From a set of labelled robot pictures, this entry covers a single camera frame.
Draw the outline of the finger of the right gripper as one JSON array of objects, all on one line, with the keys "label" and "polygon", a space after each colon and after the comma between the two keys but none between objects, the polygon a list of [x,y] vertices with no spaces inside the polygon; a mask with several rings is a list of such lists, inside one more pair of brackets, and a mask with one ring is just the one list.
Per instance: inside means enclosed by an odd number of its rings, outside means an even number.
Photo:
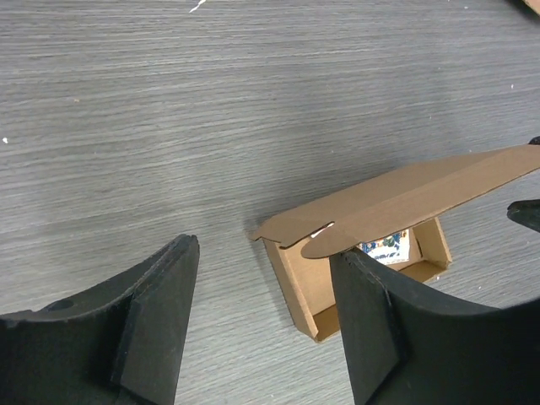
[{"label": "finger of the right gripper", "polygon": [[507,218],[528,229],[540,232],[540,200],[512,202],[507,208]]}]

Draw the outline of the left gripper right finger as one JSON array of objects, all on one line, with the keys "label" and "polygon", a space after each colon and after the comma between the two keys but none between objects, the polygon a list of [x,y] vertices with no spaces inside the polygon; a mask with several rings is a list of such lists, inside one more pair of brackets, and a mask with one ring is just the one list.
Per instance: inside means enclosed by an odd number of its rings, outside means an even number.
[{"label": "left gripper right finger", "polygon": [[359,250],[330,267],[356,403],[538,403],[538,300],[476,304]]}]

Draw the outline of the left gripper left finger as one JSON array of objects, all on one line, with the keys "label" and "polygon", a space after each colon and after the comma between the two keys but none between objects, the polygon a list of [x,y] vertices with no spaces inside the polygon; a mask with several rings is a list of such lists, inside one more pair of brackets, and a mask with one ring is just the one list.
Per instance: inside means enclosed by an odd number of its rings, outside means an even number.
[{"label": "left gripper left finger", "polygon": [[179,235],[78,294],[2,315],[2,403],[172,404],[199,255]]}]

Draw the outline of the brown cardboard box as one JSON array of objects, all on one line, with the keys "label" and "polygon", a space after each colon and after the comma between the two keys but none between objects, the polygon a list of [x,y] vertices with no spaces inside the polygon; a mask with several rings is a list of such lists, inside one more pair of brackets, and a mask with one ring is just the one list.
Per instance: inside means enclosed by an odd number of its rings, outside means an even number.
[{"label": "brown cardboard box", "polygon": [[524,144],[414,163],[272,216],[262,240],[296,328],[317,343],[340,330],[329,256],[410,230],[407,262],[390,267],[419,282],[452,258],[439,217],[539,168]]}]

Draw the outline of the small white carton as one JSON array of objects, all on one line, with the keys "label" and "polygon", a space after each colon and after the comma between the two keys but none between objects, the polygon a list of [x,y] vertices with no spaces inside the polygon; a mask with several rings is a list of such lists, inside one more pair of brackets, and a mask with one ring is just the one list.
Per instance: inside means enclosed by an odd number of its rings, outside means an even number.
[{"label": "small white carton", "polygon": [[363,253],[387,266],[407,262],[410,256],[410,246],[409,229],[379,240],[358,244],[358,248]]}]

